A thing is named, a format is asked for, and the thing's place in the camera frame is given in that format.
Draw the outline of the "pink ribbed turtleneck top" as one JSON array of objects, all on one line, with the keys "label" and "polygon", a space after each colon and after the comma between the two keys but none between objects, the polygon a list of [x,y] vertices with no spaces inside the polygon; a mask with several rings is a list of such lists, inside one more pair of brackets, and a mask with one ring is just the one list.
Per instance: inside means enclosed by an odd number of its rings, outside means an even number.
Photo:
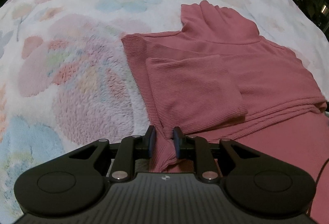
[{"label": "pink ribbed turtleneck top", "polygon": [[122,39],[157,130],[151,171],[191,169],[176,157],[174,127],[229,138],[307,171],[317,182],[311,217],[328,223],[328,117],[313,75],[231,8],[182,5],[181,21],[180,31]]}]

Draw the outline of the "floral fleece bed blanket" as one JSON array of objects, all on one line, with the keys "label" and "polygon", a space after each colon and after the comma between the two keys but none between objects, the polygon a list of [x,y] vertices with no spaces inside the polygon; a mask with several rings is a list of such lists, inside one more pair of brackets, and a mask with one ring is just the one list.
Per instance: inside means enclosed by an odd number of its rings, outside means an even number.
[{"label": "floral fleece bed blanket", "polygon": [[237,11],[293,51],[328,101],[328,40],[292,0],[8,0],[1,7],[1,223],[24,171],[151,125],[122,39],[180,31],[181,6]]}]

